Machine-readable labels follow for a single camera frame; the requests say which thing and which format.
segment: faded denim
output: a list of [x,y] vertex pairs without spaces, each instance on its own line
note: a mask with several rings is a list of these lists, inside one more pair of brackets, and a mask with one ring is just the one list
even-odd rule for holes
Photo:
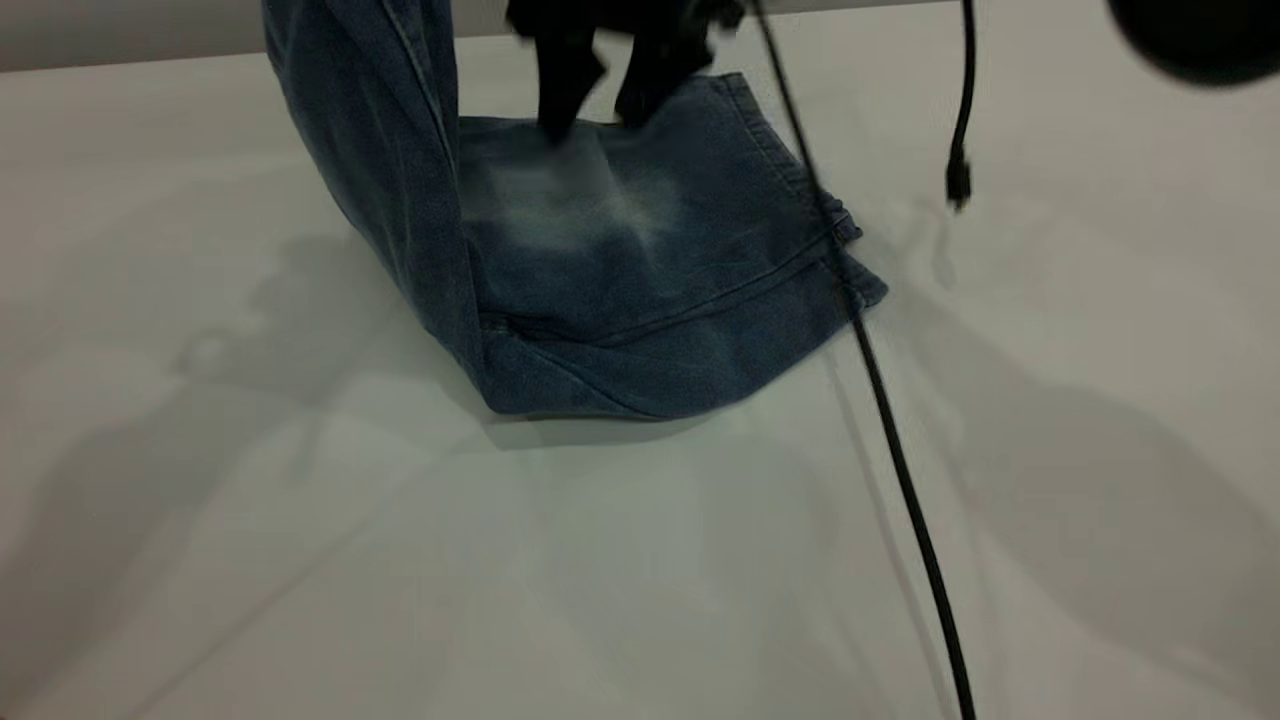
[[[741,76],[640,131],[458,118],[448,0],[264,0],[268,51],[338,205],[498,413],[675,418],[744,398],[841,328],[860,234]],[[845,256],[861,311],[884,284]]]

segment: jeans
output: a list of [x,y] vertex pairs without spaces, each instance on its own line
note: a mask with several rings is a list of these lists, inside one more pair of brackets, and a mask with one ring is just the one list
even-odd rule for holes
[[[744,398],[846,322],[805,174],[737,74],[637,131],[458,118],[448,0],[264,0],[329,191],[498,413],[676,418]],[[847,255],[859,313],[884,284]]]

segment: black object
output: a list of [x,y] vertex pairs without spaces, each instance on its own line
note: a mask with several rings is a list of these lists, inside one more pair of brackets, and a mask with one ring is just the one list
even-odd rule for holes
[[643,126],[689,76],[712,61],[707,32],[742,20],[737,0],[511,0],[507,19],[538,47],[538,124],[553,141],[568,133],[604,74],[591,45],[596,28],[635,37],[614,109]]
[[1125,38],[1194,85],[1238,85],[1280,70],[1280,1],[1108,0]]

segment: cable connector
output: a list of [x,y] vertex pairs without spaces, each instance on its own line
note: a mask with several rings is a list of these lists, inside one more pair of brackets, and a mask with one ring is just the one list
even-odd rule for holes
[[959,213],[964,210],[969,197],[973,196],[973,177],[969,172],[969,160],[964,155],[952,155],[947,163],[947,202]]

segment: jeans seam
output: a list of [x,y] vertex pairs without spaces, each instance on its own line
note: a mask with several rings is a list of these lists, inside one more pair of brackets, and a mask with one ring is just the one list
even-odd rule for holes
[[[836,224],[838,224],[840,222],[844,222],[844,218],[841,218],[841,220],[837,220]],[[723,300],[724,297],[727,297],[730,295],[733,295],[733,293],[741,292],[744,290],[748,290],[748,288],[750,288],[754,284],[759,284],[759,283],[762,283],[762,282],[764,282],[764,281],[767,281],[767,279],[777,275],[778,273],[782,273],[782,272],[790,269],[794,264],[796,264],[796,261],[800,258],[803,258],[804,255],[812,252],[813,249],[814,249],[814,246],[817,246],[818,243],[820,243],[823,241],[823,237],[828,232],[831,232],[831,228],[824,229],[822,233],[819,233],[817,236],[817,238],[810,240],[809,242],[806,242],[804,245],[804,247],[801,247],[800,250],[792,252],[785,260],[782,260],[781,263],[778,263],[772,270],[769,270],[767,273],[763,273],[763,274],[759,274],[759,275],[756,275],[756,277],[754,277],[754,278],[751,278],[749,281],[741,282],[741,283],[739,283],[739,284],[736,284],[736,286],[733,286],[733,287],[731,287],[728,290],[718,292],[718,293],[713,295],[712,297],[708,297],[707,300],[703,300],[701,302],[698,302],[695,305],[690,305],[689,307],[685,307],[685,309],[682,309],[682,310],[680,310],[677,313],[672,313],[669,315],[663,315],[662,318],[655,318],[655,319],[649,320],[646,323],[640,323],[640,324],[636,324],[636,325],[631,325],[630,328],[623,328],[621,331],[611,332],[609,334],[605,334],[605,336],[591,337],[591,338],[571,338],[571,337],[563,337],[563,336],[561,336],[561,337],[557,337],[554,340],[543,340],[543,338],[530,338],[530,337],[525,336],[524,333],[521,334],[521,337],[524,337],[525,340],[529,340],[530,342],[572,342],[572,343],[577,343],[577,345],[591,345],[591,346],[599,346],[599,347],[608,347],[611,345],[620,345],[622,342],[620,340],[620,336],[631,336],[631,337],[627,337],[627,341],[640,340],[641,337],[645,337],[646,334],[650,334],[653,332],[658,332],[662,328],[671,327],[671,325],[678,325],[681,323],[689,322],[690,319],[692,319],[695,316],[700,316],[701,315],[700,310],[703,307],[705,307],[708,305],[712,305],[714,302],[718,302],[718,301]],[[507,314],[507,313],[489,313],[488,315],[490,318],[499,318],[502,322],[508,322],[511,319],[517,319],[517,320],[520,319],[520,315],[512,315],[512,314]]]
[[383,12],[387,14],[387,19],[396,28],[396,36],[401,41],[401,49],[408,56],[408,63],[413,68],[413,77],[417,78],[417,90],[422,94],[422,100],[426,101],[426,108],[431,113],[431,122],[435,124],[436,138],[440,141],[440,146],[444,149],[444,156],[449,159],[449,167],[453,169],[453,174],[458,173],[458,163],[453,158],[453,149],[448,143],[448,133],[444,132],[444,118],[440,117],[440,106],[433,97],[431,91],[426,85],[426,73],[422,70],[422,64],[419,63],[417,55],[413,53],[413,46],[408,41],[408,33],[404,32],[404,26],[401,24],[399,17],[390,8],[390,0],[383,0]]
[[572,368],[570,368],[559,357],[556,357],[553,354],[550,354],[550,352],[543,350],[541,347],[539,347],[538,346],[538,341],[532,341],[530,338],[526,338],[525,336],[522,336],[520,333],[503,333],[503,334],[508,334],[508,336],[516,337],[517,340],[521,341],[521,343],[525,347],[527,347],[531,352],[534,352],[534,355],[536,355],[538,357],[540,357],[543,361],[554,365],[556,369],[558,369],[559,372],[564,373],[566,375],[573,378],[575,380],[577,380],[579,383],[581,383],[582,387],[590,389],[591,392],[599,395],[600,397],[603,397],[603,398],[608,400],[609,402],[617,405],[618,407],[626,410],[627,413],[630,413],[632,415],[641,416],[641,418],[658,418],[658,415],[654,415],[653,413],[645,413],[643,410],[632,407],[631,405],[628,405],[626,402],[622,402],[617,397],[613,397],[613,395],[611,395],[611,393],[605,392],[604,389],[596,387],[595,383],[591,383],[590,380],[588,380],[586,378],[584,378],[581,374],[576,373]]

